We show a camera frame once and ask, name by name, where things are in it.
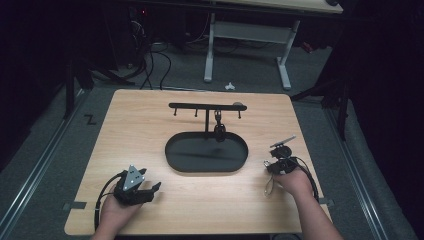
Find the human hand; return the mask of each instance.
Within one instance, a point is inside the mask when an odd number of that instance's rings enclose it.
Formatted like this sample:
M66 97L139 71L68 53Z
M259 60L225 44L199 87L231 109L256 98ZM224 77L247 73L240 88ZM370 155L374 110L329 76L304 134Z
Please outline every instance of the human hand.
M273 175L273 179L293 197L312 196L311 182L300 168L296 168L288 174Z
M103 203L100 212L100 224L92 239L113 239L143 205L122 205L113 196L115 186L110 188L110 194Z

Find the handheld controller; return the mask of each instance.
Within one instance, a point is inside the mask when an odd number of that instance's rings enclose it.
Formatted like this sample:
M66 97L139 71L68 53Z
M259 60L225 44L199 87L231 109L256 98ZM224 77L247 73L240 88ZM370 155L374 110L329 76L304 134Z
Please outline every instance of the handheld controller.
M100 223L100 200L102 197L107 195L104 194L106 188L116 178L120 179L116 183L113 196L122 205L131 206L140 203L151 202L153 200L154 193L159 190L161 182L154 185L151 189L138 190L138 187L141 185L141 183L144 182L144 173L146 173L145 168L137 170L134 165L130 165L128 171L124 170L121 173L116 174L106 183L100 192L99 197L97 198L96 208L94 210L94 229L97 229Z
M131 165L128 172L122 174L121 179L116 184L113 196L124 205L136 205L140 203L151 202L154 193L159 190L161 183L157 183L151 189L138 190L141 183L144 182L144 173L146 169L139 171Z
M292 172L299 163L297 162L296 157L292 157L292 151L289 147L284 144L296 138L295 135L292 137L271 145L270 147L275 147L271 150L271 156L277 158L277 162L270 163L269 161L264 161L264 165L269 173L272 174L287 174Z

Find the cable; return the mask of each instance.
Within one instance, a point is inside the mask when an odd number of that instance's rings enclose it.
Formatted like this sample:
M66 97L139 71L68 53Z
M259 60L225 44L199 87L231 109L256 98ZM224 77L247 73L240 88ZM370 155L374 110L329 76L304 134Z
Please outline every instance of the cable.
M151 59L152 67L150 68L150 72L147 72L147 71L146 71L146 79L144 79L143 84L141 84L141 86L140 86L140 90L141 90L141 89L143 89L143 87L144 87L144 85L146 84L146 82L148 82L148 83L149 83L149 85L150 85L150 89L151 89L151 90L153 90L153 88L152 88L152 83L150 82L150 75L152 74L153 69L154 69L154 67L155 67L155 62L154 62L154 60L153 60L153 54L152 54L152 51L151 51L151 50L152 50L152 49L150 48L150 49L149 49L149 53L150 53L150 59Z
M306 174L306 176L307 176L307 177L308 177L308 179L309 179L309 182L311 182L311 185L312 185L312 191L313 191L313 193L314 193L314 198L315 198L315 200L317 200L317 202L319 203L318 188L317 188L317 185L316 185L316 183L315 183L314 178L312 177L311 172L309 171L308 166L306 165L305 161L303 161L302 159L300 159L300 158L298 158L298 157L295 157L295 158L296 158L297 160L300 160L300 161L301 161L301 162L305 165L305 167L304 167L304 166L302 166L302 165L300 165L299 163L297 163L297 162L293 161L291 158L288 158L288 160L289 160L289 161L291 161L292 163L296 164L296 165L300 168L300 170L302 170L302 171Z
M163 53L156 52L156 54L160 54L160 55L164 56L166 59L168 59L168 62L169 62L168 69L166 70L165 74L163 75L163 77L162 77L162 79L160 80L160 83L159 83L160 90L163 90L162 89L163 80L168 75L169 71L171 70L171 59Z
M97 202L96 202L96 208L94 209L94 230L97 230L97 227L99 226L99 223L100 223L100 204L101 204L101 199L107 195L107 194L104 194L106 188L109 186L109 184L113 180L117 179L118 177L122 177L122 175L126 173L127 171L124 170L121 173L118 173L115 176L113 176L109 181L107 181L102 191L100 191L99 197L97 198Z
M202 41L203 39L207 39L207 37L202 38L206 32L206 29L208 28L208 23L209 23L209 18L210 18L210 13L208 13L208 16L206 17L206 22L205 22L205 26L203 27L203 31L202 33L199 35L199 37L197 37L195 40L187 42L186 44L190 44L190 43L195 43L198 41Z

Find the dark background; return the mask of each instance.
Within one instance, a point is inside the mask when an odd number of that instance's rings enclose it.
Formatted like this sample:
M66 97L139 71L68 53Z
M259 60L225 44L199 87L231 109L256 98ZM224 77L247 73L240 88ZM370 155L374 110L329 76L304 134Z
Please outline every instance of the dark background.
M345 83L348 79L349 96L368 146L404 214L423 238L419 226L424 216L424 181L419 168L424 132L423 3L361 0L341 4L344 15L374 21L366 27L351 28L306 21L301 24L295 45L308 42L316 48L335 47L317 85L334 79ZM2 1L0 9L3 169L64 84L66 64L75 52L86 54L107 69L131 63L134 56L127 51L131 44L126 44L126 49L120 44L130 42L125 37L130 30L106 24L110 18L125 16L121 7L116 8L117 16L94 4L57 1L9 0ZM181 9L152 9L149 14L153 34L181 48L190 40L185 32L197 36L203 28L199 22L205 18L205 13ZM321 94L335 95L337 99L341 91L334 87Z

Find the wooden board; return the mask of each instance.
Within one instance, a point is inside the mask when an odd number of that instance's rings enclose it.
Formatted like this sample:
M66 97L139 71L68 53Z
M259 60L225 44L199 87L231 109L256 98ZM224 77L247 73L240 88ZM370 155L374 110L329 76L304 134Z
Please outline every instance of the wooden board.
M249 148L245 165L231 173L181 173L166 161L164 149L176 133L204 131L205 111L180 109L174 116L170 102L233 104L247 110L223 112L227 131L241 136ZM209 129L216 124L213 113ZM130 164L147 168L140 188L162 182L122 234L237 234L300 232L296 205L290 194L274 188L264 195L270 175L263 162L274 162L270 145L295 134L289 146L305 160L316 178L290 98L283 94L118 90L114 94L72 209L65 231L70 235L94 232L97 196L104 184ZM326 206L324 211L329 215Z

